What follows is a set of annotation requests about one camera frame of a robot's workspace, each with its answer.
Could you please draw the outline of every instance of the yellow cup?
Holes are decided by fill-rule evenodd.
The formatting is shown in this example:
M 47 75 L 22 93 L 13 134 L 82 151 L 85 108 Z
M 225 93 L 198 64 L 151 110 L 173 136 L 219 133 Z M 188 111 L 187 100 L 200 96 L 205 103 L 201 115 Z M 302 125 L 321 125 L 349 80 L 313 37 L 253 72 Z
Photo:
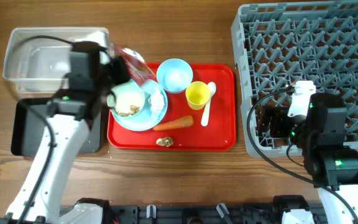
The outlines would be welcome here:
M 192 82 L 186 89 L 187 103 L 193 110 L 202 109 L 210 95 L 208 85 L 203 82 Z

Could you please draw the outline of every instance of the white spoon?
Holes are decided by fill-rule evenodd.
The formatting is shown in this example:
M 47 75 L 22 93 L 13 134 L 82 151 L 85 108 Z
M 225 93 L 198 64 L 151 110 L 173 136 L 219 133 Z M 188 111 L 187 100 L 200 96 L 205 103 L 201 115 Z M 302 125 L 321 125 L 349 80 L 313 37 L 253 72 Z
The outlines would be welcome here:
M 216 84 L 215 82 L 208 83 L 209 92 L 211 93 L 211 96 L 209 97 L 208 102 L 206 102 L 203 117 L 201 119 L 201 125 L 207 126 L 209 121 L 209 109 L 211 108 L 211 100 L 212 96 L 216 93 Z

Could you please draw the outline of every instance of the clear plastic container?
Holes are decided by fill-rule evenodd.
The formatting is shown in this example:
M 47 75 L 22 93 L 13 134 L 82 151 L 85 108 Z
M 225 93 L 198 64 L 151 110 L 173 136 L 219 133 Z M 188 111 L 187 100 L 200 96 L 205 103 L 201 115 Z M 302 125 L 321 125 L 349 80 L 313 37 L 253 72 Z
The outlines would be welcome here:
M 7 46 L 3 77 L 17 85 L 20 93 L 52 93 L 58 90 L 62 77 L 70 72 L 71 46 L 50 39 L 28 41 L 13 52 L 21 40 L 35 35 L 50 35 L 72 42 L 90 40 L 109 46 L 109 32 L 102 27 L 34 27 L 16 28 Z M 101 54 L 101 62 L 108 58 Z

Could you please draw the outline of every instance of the carrot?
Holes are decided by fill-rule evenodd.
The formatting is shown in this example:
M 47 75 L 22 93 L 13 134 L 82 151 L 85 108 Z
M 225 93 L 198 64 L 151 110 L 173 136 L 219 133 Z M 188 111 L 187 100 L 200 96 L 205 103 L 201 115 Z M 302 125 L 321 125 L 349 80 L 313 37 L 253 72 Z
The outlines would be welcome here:
M 167 123 L 159 124 L 153 128 L 154 131 L 163 131 L 170 130 L 176 128 L 187 128 L 194 124 L 193 117 L 191 115 L 181 117 L 174 121 L 170 121 Z

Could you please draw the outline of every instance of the light blue cup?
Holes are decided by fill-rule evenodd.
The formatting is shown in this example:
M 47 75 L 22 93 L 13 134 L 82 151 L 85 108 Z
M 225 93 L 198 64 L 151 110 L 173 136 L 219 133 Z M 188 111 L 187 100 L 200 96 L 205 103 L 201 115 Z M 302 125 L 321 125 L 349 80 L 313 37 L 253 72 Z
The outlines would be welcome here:
M 180 93 L 193 80 L 193 70 L 184 60 L 173 58 L 161 63 L 157 69 L 157 81 L 169 93 Z

